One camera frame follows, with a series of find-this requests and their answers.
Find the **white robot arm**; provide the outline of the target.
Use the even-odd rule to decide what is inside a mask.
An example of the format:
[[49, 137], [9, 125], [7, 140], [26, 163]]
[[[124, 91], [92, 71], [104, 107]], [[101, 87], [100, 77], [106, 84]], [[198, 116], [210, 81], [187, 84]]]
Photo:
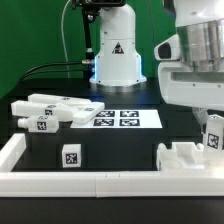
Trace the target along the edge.
[[[153, 53], [162, 98], [190, 107], [200, 125], [212, 127], [208, 112], [224, 111], [224, 0], [161, 0], [161, 5], [173, 18], [156, 22]], [[117, 90], [144, 84], [133, 8], [103, 5], [99, 14], [100, 50], [91, 85]]]

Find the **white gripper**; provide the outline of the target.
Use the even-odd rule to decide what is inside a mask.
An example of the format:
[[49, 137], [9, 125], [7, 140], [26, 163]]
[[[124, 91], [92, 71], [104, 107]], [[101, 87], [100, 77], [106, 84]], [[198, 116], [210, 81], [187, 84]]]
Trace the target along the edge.
[[192, 72], [181, 62], [162, 62], [158, 80], [166, 103], [195, 107], [193, 115], [202, 134], [209, 118], [206, 109], [224, 111], [224, 64], [218, 71]]

